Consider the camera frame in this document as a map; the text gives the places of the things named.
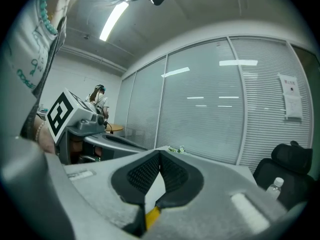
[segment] wooden table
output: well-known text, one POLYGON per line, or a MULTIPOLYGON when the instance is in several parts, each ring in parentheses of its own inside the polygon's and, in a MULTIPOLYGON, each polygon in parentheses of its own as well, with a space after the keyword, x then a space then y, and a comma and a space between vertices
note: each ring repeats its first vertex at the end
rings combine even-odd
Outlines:
POLYGON ((119 124, 114 124, 114 123, 109 124, 108 123, 108 125, 105 128, 105 131, 110 132, 111 134, 114 134, 114 132, 122 131, 123 129, 124 129, 124 127, 119 124))

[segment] fluorescent light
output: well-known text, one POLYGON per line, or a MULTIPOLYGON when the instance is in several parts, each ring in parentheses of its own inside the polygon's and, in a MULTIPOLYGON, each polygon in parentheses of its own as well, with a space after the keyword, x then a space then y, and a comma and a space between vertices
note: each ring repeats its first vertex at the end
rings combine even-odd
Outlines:
POLYGON ((103 41, 106 41, 112 28, 116 24, 117 20, 120 18, 121 14, 125 11, 125 9, 129 6, 127 2, 122 2, 118 5, 116 5, 111 12, 109 18, 107 19, 103 30, 100 35, 100 39, 103 41))
POLYGON ((219 99, 238 99, 237 96, 220 96, 219 99))
POLYGON ((163 78, 166 78, 168 76, 172 76, 172 75, 175 75, 175 74, 183 73, 183 72, 186 72, 186 71, 190 71, 190 69, 188 67, 184 67, 184 68, 180 68, 180 69, 171 71, 169 73, 162 74, 161 76, 163 78))
POLYGON ((232 59, 232 60, 219 61, 219 66, 231 66, 231 65, 256 66, 257 64, 258 64, 257 60, 248 60, 248 59, 232 59))

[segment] ceiling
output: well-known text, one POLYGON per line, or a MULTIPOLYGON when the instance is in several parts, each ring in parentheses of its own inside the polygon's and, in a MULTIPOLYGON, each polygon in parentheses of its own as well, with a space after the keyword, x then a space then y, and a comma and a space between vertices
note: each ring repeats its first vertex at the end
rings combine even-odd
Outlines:
POLYGON ((160 6, 138 0, 130 3, 104 42, 99 36, 114 6, 78 0, 68 13, 65 44, 103 58, 123 73, 162 42, 217 20, 243 17, 249 7, 250 0, 165 0, 160 6))

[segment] water bottle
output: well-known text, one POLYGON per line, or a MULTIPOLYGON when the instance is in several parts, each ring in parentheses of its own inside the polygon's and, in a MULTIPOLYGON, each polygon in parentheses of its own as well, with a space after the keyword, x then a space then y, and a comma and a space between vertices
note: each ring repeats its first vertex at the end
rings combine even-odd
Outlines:
POLYGON ((284 179, 283 178, 280 178, 280 177, 277 177, 275 178, 273 184, 271 184, 266 192, 267 193, 270 193, 270 195, 276 200, 279 195, 280 195, 280 192, 281 192, 281 186, 284 184, 284 179))

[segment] person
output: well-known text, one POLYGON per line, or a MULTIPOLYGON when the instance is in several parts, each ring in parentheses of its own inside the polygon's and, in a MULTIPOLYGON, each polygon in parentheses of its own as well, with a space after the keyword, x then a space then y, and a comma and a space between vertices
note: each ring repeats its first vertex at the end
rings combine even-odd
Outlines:
POLYGON ((96 108, 98 114, 103 115, 105 120, 109 118, 109 99, 104 96, 106 88, 102 84, 98 84, 93 93, 85 98, 85 102, 90 102, 96 108))
MULTIPOLYGON (((123 1, 127 0, 99 0, 97 3, 104 6, 123 1)), ((48 126, 36 116, 36 112, 53 58, 64 44, 67 14, 75 2, 76 0, 29 0, 16 17, 0 50, 0 70, 13 71, 37 99, 21 135, 38 142, 45 152, 52 154, 55 153, 54 140, 48 126)), ((70 150, 81 152, 82 143, 78 139, 71 141, 70 150)))

